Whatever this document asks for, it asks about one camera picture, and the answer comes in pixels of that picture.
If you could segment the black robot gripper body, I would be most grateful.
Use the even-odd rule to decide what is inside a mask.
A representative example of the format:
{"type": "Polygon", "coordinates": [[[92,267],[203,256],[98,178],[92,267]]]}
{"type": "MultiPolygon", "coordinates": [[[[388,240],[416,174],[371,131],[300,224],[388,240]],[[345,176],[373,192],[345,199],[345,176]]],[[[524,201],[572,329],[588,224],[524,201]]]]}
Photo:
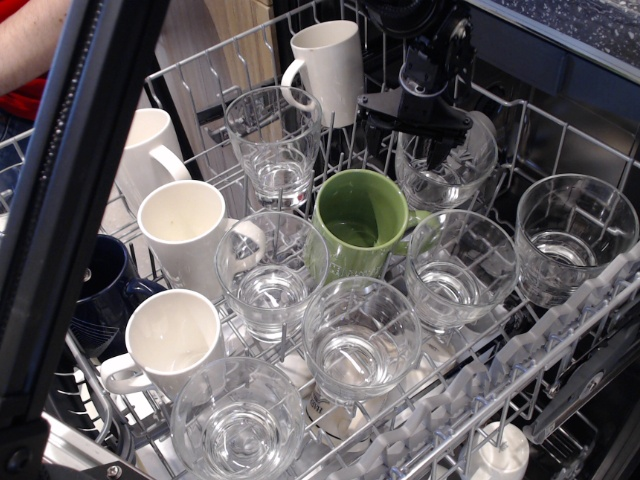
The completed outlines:
{"type": "Polygon", "coordinates": [[[426,139],[451,138],[453,145],[462,143],[473,125],[467,113],[449,105],[440,94],[419,96],[403,87],[365,93],[358,97],[357,105],[363,121],[366,113],[376,112],[395,119],[391,132],[426,139]]]}

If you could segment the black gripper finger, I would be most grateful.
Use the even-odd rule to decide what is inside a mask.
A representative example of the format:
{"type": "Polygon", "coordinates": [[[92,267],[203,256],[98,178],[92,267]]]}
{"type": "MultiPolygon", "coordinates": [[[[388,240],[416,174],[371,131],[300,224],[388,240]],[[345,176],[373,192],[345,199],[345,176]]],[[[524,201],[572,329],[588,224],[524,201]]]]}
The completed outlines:
{"type": "Polygon", "coordinates": [[[451,138],[430,138],[425,151],[426,169],[437,169],[447,159],[452,148],[453,140],[451,138]]]}
{"type": "Polygon", "coordinates": [[[395,119],[376,112],[365,114],[365,139],[370,153],[381,151],[382,140],[395,129],[395,119]]]}

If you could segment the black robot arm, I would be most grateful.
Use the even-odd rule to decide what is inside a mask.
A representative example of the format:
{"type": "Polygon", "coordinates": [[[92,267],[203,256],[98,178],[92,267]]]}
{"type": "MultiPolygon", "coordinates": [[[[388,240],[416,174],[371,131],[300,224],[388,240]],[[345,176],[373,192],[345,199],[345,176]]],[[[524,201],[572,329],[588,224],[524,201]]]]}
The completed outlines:
{"type": "Polygon", "coordinates": [[[358,97],[368,123],[369,149],[396,131],[429,140],[425,169],[434,171],[462,145],[473,121],[454,106],[449,84],[466,75],[475,49],[469,9],[461,1],[361,1],[361,9],[386,36],[406,43],[399,86],[358,97]]]}

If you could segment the person forearm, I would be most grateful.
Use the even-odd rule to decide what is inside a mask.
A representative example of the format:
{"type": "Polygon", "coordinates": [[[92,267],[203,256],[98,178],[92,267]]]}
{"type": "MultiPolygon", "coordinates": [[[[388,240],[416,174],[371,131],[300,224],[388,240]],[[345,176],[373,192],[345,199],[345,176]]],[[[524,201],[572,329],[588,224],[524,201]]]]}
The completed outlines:
{"type": "Polygon", "coordinates": [[[33,0],[1,23],[1,94],[45,74],[65,25],[71,1],[33,0]]]}

